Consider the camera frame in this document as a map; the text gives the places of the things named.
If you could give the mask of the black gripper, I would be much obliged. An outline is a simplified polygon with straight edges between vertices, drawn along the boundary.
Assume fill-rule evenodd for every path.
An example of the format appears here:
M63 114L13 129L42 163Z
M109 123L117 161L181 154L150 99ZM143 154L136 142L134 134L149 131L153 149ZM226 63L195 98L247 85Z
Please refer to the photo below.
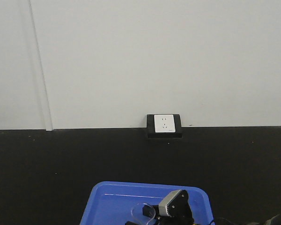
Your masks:
M159 225L193 225L192 210L189 205L189 195L186 190L177 196L170 204L170 217L159 215L158 205L154 205L156 211L155 219ZM150 206L144 205L142 208L143 215L150 215ZM126 225L138 225L137 223L127 221Z

